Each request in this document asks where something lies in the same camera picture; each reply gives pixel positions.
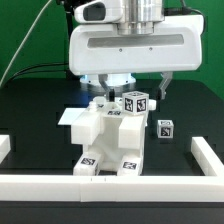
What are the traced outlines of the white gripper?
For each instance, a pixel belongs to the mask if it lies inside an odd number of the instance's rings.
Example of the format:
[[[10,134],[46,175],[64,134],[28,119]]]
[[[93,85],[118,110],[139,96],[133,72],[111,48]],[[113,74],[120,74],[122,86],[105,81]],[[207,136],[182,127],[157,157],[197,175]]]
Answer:
[[[74,16],[79,25],[70,38],[69,68],[75,75],[98,75],[109,102],[115,91],[107,74],[162,72],[164,100],[172,72],[195,70],[202,62],[203,17],[166,16],[163,0],[93,0]]]

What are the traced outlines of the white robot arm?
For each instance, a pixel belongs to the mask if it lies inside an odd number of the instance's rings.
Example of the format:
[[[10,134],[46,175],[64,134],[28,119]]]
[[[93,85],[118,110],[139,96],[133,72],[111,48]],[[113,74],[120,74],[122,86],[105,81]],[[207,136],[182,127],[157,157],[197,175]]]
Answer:
[[[163,0],[90,0],[74,10],[69,68],[87,85],[112,88],[135,82],[134,73],[160,73],[164,93],[173,73],[202,62],[202,13]]]

